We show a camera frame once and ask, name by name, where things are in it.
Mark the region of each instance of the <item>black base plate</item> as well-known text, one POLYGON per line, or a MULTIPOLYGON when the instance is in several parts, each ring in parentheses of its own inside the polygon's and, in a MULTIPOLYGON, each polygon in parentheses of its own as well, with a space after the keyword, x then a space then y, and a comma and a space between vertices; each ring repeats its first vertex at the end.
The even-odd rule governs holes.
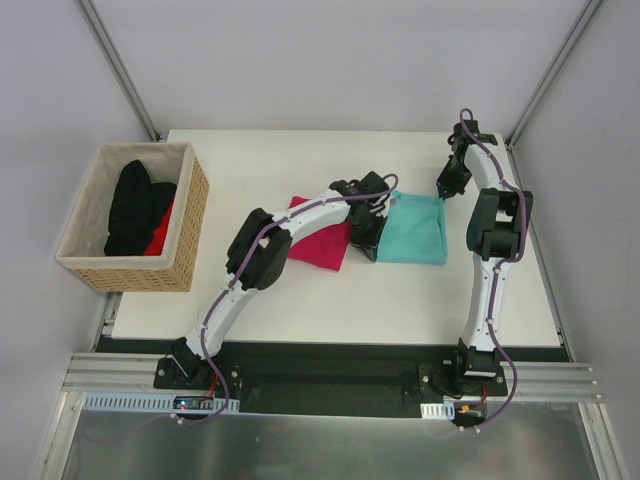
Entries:
POLYGON ((482 387, 488 387, 489 397, 506 397, 507 383, 504 381, 504 370, 499 367, 496 376, 489 382, 486 380, 470 380, 455 383, 455 368, 451 363, 421 363, 418 365, 420 393, 423 397, 441 401, 443 396, 481 397, 482 387))
MULTIPOLYGON (((216 362, 216 365, 227 381, 231 398, 238 398, 240 387, 242 386, 240 367, 232 364, 232 368, 228 368, 228 365, 223 365, 219 362, 216 362)), ((203 362, 202 367, 202 370, 207 373, 205 375, 196 375, 191 381, 188 381, 173 358, 161 358, 158 360, 156 367, 153 387, 159 390, 209 390, 212 381, 210 373, 212 371, 206 362, 203 362)))
MULTIPOLYGON (((103 337, 98 351, 164 355, 171 343, 103 337)), ((569 361, 563 348, 506 350, 515 361, 569 361)), ((421 403, 442 401, 442 395, 429 388, 422 393, 421 378, 442 368, 443 361, 453 360, 455 352, 455 345, 224 342, 213 361, 222 368, 232 396, 241 400, 242 412, 420 418, 421 403)), ((156 373, 156 388, 201 392, 209 388, 211 370, 194 386, 173 380, 177 367, 171 363, 171 358, 158 363, 156 372, 162 368, 165 374, 156 373)), ((502 394, 493 386, 490 391, 493 396, 506 395, 506 387, 502 394)))

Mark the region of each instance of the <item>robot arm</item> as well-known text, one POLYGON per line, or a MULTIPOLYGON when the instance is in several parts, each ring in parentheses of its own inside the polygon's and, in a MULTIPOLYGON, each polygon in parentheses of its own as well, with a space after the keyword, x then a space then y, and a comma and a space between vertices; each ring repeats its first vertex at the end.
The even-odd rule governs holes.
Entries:
POLYGON ((272 241, 278 242, 277 246, 274 245, 277 250, 274 249, 274 254, 271 254, 268 245, 265 245, 263 249, 263 254, 270 257, 271 266, 268 267, 263 264, 258 267, 262 270, 258 276, 255 278, 245 277, 244 281, 242 281, 241 276, 240 280, 235 283, 233 282, 235 277, 233 273, 225 275, 223 287, 217 297, 220 301, 213 307, 212 316, 205 317, 203 323, 196 326, 186 337, 187 347, 193 353, 204 358, 200 341, 200 337, 203 334, 209 354, 215 355, 220 351, 222 342, 240 311, 259 290, 271 286, 280 277, 284 267, 284 259, 286 259, 290 247, 318 230, 347 220, 351 208, 350 205, 345 201, 329 202, 329 199, 342 200, 344 197, 337 191, 329 189, 319 197, 272 216, 265 217, 266 214, 262 210, 255 210, 251 213, 245 226, 240 230, 229 249, 230 259, 227 268, 234 269, 236 267, 237 260, 234 257, 237 257, 238 253, 240 253, 240 256, 246 254, 245 249, 242 248, 248 243, 246 239, 253 241, 255 237, 250 238, 251 235, 247 234, 248 229, 245 227, 247 223, 253 223, 254 220, 258 221, 259 217, 264 217, 268 221, 278 224, 278 231, 271 239, 268 239, 269 244, 272 241))
MULTIPOLYGON (((466 127, 496 158, 498 142, 493 135, 482 134, 478 122, 464 120, 466 127)), ((523 235, 521 215, 529 222, 533 196, 523 192, 525 211, 518 195, 502 182, 500 165, 494 162, 458 123, 449 137, 453 154, 438 178, 442 198, 464 194, 474 179, 479 196, 467 229, 467 248, 473 252, 473 290, 469 317, 458 342, 456 383, 491 381, 501 370, 500 357, 489 332, 489 321, 496 338, 500 332, 500 310, 508 277, 523 235)))
POLYGON ((206 354, 220 351, 242 309, 256 293, 278 280, 289 249, 306 236, 348 220, 353 227, 352 245, 375 261, 386 222, 381 214, 382 197, 394 188, 370 172, 360 181, 333 182, 319 197, 283 212, 271 215, 261 208, 251 212, 227 252, 227 273, 215 302, 201 323, 171 349, 175 374, 189 381, 208 376, 208 367, 201 368, 206 354))

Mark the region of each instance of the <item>black cloth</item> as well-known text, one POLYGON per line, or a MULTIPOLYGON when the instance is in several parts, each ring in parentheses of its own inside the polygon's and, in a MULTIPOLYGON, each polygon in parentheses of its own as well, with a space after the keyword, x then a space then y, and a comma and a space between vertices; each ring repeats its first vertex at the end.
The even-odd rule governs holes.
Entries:
POLYGON ((120 172, 111 202, 105 255, 144 254, 175 194, 173 183, 151 183, 140 160, 126 165, 120 172))

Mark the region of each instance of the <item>pink cloth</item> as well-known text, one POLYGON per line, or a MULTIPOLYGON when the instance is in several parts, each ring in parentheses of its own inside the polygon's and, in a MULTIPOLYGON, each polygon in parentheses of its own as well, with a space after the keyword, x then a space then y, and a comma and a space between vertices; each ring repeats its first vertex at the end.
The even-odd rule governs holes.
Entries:
MULTIPOLYGON (((289 208, 300 205, 308 199, 293 197, 289 208)), ((309 235, 296 243, 289 250, 289 258, 301 260, 320 268, 340 271, 342 260, 349 245, 351 224, 343 222, 309 235)))

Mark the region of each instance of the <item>red cloth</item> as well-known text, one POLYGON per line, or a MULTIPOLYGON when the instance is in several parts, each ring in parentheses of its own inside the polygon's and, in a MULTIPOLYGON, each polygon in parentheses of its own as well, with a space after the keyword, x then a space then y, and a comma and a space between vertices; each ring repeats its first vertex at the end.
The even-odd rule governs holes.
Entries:
MULTIPOLYGON (((302 197, 293 197, 289 208, 300 205, 307 200, 302 197)), ((349 245, 350 235, 351 224, 349 222, 331 225, 300 240, 291 247, 288 256, 294 260, 301 260, 320 268, 339 272, 349 245)))
POLYGON ((144 251, 144 256, 162 255, 164 241, 167 238, 167 229, 169 228, 169 220, 171 220, 171 210, 173 209, 173 200, 169 204, 169 208, 164 212, 160 225, 153 231, 153 240, 144 251))

